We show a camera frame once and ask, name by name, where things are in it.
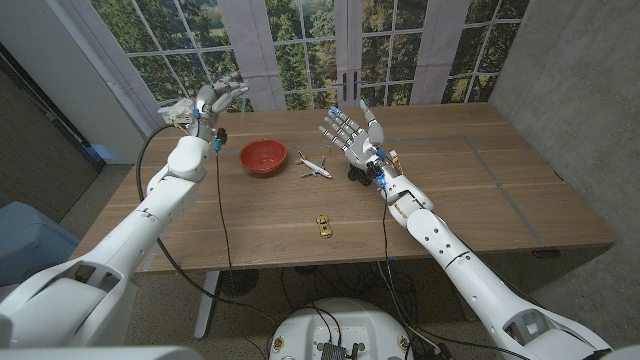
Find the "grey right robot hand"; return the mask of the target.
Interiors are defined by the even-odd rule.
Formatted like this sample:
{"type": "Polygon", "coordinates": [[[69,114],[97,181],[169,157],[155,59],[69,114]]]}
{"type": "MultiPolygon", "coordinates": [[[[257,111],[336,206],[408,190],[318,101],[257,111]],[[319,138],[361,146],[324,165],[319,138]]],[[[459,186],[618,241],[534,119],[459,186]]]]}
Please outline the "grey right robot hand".
{"type": "Polygon", "coordinates": [[[363,100],[359,102],[368,129],[358,125],[336,106],[328,110],[324,121],[334,130],[320,126],[320,132],[340,148],[350,163],[348,179],[367,186],[373,180],[385,185],[387,180],[400,175],[390,157],[381,149],[384,131],[374,113],[363,100]]]}

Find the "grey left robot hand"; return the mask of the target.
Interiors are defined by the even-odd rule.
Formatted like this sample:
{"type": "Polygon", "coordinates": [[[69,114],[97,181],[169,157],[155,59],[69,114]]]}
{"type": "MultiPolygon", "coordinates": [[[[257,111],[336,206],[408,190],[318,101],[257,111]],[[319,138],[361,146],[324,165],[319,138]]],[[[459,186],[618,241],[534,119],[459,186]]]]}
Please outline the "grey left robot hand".
{"type": "Polygon", "coordinates": [[[207,142],[214,139],[219,116],[232,101],[249,90],[239,72],[227,74],[212,85],[204,85],[195,97],[192,120],[187,131],[190,136],[207,142]]]}

